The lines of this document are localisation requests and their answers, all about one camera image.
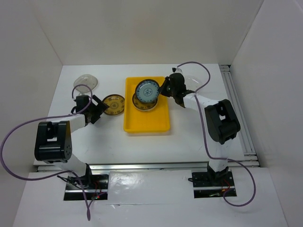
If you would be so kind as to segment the teal green plate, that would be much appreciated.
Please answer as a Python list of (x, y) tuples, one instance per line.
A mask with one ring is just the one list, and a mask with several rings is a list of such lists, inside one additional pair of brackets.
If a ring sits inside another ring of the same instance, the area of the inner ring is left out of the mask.
[(140, 102), (151, 103), (156, 101), (158, 98), (159, 88), (160, 86), (157, 81), (153, 79), (145, 79), (137, 85), (135, 95)]

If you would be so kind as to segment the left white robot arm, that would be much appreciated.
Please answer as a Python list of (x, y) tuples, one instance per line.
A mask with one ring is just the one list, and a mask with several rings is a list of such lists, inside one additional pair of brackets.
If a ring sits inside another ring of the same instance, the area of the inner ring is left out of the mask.
[(34, 155), (38, 161), (71, 171), (69, 181), (87, 189), (93, 184), (91, 168), (72, 153), (71, 134), (96, 123), (109, 105), (95, 95), (92, 98), (88, 95), (77, 96), (75, 103), (67, 117), (38, 124)]

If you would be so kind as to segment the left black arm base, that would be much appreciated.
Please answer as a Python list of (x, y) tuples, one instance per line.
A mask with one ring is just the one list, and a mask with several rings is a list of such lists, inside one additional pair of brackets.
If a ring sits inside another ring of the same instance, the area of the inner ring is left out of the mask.
[[(83, 201), (83, 191), (79, 181), (73, 177), (57, 176), (66, 183), (64, 191), (64, 201)], [(98, 174), (91, 176), (91, 182), (83, 182), (84, 192), (87, 200), (107, 200), (109, 174)]]

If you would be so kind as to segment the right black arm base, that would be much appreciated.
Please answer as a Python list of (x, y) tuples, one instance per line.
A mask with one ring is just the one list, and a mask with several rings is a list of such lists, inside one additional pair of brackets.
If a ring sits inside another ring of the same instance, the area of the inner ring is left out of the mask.
[(236, 197), (235, 183), (232, 172), (216, 181), (211, 181), (207, 172), (192, 172), (192, 176), (187, 179), (193, 185), (194, 198), (219, 198)]

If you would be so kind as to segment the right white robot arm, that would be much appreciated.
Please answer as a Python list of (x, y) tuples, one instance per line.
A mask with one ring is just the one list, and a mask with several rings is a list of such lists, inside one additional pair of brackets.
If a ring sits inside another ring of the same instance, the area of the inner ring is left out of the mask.
[(158, 91), (174, 98), (179, 106), (199, 112), (205, 151), (210, 158), (206, 179), (209, 184), (218, 185), (227, 175), (231, 145), (241, 129), (231, 102), (212, 100), (188, 90), (182, 73), (166, 77)]

